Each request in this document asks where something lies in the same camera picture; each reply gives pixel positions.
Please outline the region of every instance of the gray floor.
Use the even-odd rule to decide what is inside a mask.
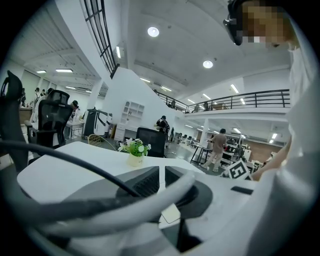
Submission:
[[[106,139],[108,142],[110,142],[112,145],[115,144],[115,141],[111,138],[107,138]],[[86,139],[82,139],[81,137],[77,137],[71,140],[67,140],[66,143],[72,143],[72,142],[83,142],[83,143],[88,143],[88,140]],[[102,142],[100,145],[101,148],[104,149],[108,149],[108,150],[114,150],[109,143],[107,142]],[[190,163],[191,158],[193,156],[193,153],[177,144],[173,144],[173,143],[169,143],[169,147],[165,149],[164,154],[167,158],[171,158],[171,159],[183,159],[186,160],[187,162]],[[209,170],[204,169],[200,166],[197,166],[196,163],[191,162],[191,164],[195,167],[197,167],[199,170],[203,171],[204,173],[208,174],[208,175],[220,175],[224,169],[220,166],[218,168],[218,172],[213,172],[213,168],[214,168],[214,164],[211,163],[209,166]]]

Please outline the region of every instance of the man standing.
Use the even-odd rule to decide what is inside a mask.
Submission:
[[[225,133],[226,133],[226,129],[221,129],[220,134],[215,135],[211,139],[211,141],[214,142],[211,156],[209,157],[206,163],[201,165],[201,167],[208,169],[208,166],[211,164],[211,162],[215,158],[213,171],[218,172],[220,161],[224,152],[224,145],[227,144],[227,137],[225,136]]]

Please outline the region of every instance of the black railing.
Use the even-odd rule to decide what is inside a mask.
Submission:
[[[83,0],[85,6],[85,21],[90,23],[91,32],[96,42],[96,47],[103,64],[110,73],[111,79],[114,77],[117,68],[114,54],[112,52],[108,33],[105,1],[104,0]]]
[[[188,105],[182,103],[181,101],[178,101],[172,97],[169,97],[161,92],[158,92],[157,90],[153,90],[155,92],[155,94],[157,94],[160,99],[162,99],[164,101],[164,103],[171,109],[175,109],[178,111],[182,111],[182,112],[186,112]]]
[[[189,105],[185,113],[247,108],[290,108],[289,91],[266,90],[211,99]]]

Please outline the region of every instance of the black cable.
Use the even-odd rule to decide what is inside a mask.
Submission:
[[[133,197],[141,197],[140,194],[138,194],[136,191],[134,191],[132,188],[128,187],[124,182],[122,182],[120,179],[117,177],[111,175],[110,173],[94,166],[91,163],[88,163],[86,161],[83,161],[79,158],[76,158],[72,155],[62,153],[57,150],[53,150],[48,147],[40,146],[37,144],[27,144],[25,142],[20,142],[20,141],[13,141],[13,140],[6,140],[6,141],[0,141],[0,148],[10,148],[14,150],[28,150],[31,152],[36,152],[41,155],[49,155],[51,157],[55,157],[61,160],[65,160],[67,162],[73,163],[77,166],[83,167],[88,169],[89,171],[107,179],[108,181],[116,184],[119,186],[119,188],[123,189],[127,193],[129,193]]]

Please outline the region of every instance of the staircase railing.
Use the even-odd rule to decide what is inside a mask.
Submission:
[[[96,48],[112,79],[120,65],[115,61],[110,43],[105,2],[104,0],[83,0],[83,3],[85,21],[90,24],[88,27],[95,39]]]

